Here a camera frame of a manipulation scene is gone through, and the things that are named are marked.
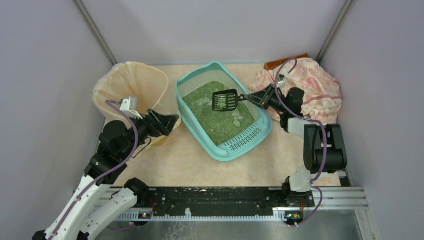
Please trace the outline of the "black litter scoop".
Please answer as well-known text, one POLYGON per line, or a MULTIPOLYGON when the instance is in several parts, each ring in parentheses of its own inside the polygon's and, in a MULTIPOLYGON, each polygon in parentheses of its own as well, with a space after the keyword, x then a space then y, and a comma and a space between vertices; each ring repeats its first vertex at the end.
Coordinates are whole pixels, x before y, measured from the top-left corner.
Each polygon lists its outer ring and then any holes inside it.
POLYGON ((239 105, 239 102, 246 101, 247 95, 240 94, 236 89, 228 89, 223 91, 214 92, 212 94, 212 110, 215 112, 231 112, 235 111, 239 105), (226 109, 218 110, 216 104, 218 102, 225 102, 227 104, 226 109))

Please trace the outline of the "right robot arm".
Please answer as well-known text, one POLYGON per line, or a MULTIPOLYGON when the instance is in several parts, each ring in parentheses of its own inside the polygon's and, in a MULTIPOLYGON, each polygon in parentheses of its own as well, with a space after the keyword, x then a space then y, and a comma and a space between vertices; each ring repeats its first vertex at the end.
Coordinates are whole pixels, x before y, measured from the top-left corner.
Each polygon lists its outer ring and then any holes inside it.
POLYGON ((348 165, 341 126, 305 117, 301 113, 304 95, 297 87, 283 95, 269 85, 246 96, 253 105, 278 112, 281 128, 303 139, 303 165, 282 184, 282 198, 289 206, 308 206, 313 200, 314 182, 326 174, 345 170, 348 165))

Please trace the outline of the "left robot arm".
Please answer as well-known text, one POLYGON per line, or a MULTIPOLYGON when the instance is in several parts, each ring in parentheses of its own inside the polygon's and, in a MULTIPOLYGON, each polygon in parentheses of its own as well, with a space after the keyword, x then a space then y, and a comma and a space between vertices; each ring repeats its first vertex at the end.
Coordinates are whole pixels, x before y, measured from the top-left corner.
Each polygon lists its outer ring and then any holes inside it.
POLYGON ((120 120, 105 125, 97 152, 84 170, 71 200, 53 224, 37 231, 34 240, 94 240, 120 214, 149 198, 149 187, 133 178, 107 204, 94 211, 100 198, 127 167, 137 148, 147 139, 169 136, 179 115, 148 109, 140 114, 132 108, 112 107, 130 124, 120 120))

